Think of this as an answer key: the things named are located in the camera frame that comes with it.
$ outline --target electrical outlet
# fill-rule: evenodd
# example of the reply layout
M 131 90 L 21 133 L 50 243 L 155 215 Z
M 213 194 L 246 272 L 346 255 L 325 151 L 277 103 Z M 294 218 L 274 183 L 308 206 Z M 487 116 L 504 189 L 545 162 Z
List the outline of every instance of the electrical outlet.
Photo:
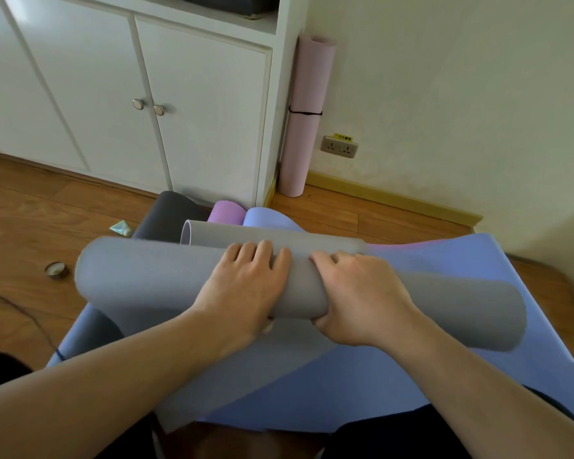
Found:
M 321 142 L 321 151 L 345 158 L 354 158 L 359 145 L 326 135 Z

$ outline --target person's left arm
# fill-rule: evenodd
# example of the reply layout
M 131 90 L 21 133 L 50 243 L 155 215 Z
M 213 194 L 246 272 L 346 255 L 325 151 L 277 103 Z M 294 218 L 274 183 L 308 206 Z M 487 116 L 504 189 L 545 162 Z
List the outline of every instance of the person's left arm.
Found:
M 0 458 L 92 458 L 186 380 L 249 345 L 291 253 L 231 245 L 180 316 L 0 386 Z

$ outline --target wooden floor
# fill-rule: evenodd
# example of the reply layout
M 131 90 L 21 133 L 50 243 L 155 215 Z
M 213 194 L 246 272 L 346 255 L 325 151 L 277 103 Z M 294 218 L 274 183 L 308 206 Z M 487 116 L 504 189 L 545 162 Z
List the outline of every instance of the wooden floor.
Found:
M 50 280 L 53 261 L 74 269 L 79 252 L 125 219 L 134 227 L 153 196 L 79 180 L 0 158 L 0 294 L 31 310 L 58 343 L 83 309 L 73 278 Z M 404 244 L 453 238 L 470 229 L 374 202 L 307 186 L 299 198 L 276 194 L 272 208 L 310 232 Z M 574 355 L 574 288 L 559 272 L 513 261 L 551 324 Z M 52 350 L 25 316 L 0 303 L 0 351 L 33 368 Z

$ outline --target purple yoga mat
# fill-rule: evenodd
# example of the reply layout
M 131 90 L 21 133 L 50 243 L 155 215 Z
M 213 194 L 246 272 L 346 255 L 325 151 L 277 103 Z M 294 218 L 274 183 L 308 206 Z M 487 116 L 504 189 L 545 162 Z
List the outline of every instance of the purple yoga mat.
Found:
M 300 36 L 278 178 L 278 191 L 283 195 L 300 196 L 304 191 L 335 53 L 335 42 L 327 38 Z
M 246 210 L 232 201 L 217 201 L 210 212 L 208 222 L 242 225 Z

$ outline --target cabinet door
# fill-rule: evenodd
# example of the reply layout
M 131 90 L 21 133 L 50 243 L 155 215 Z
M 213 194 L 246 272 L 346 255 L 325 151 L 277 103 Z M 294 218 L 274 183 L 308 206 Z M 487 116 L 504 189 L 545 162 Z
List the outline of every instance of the cabinet door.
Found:
M 91 171 L 168 189 L 131 15 L 66 0 L 6 1 Z M 142 110 L 134 99 L 145 102 Z
M 85 169 L 1 7 L 0 151 L 43 163 Z
M 136 18 L 176 191 L 254 204 L 267 55 Z

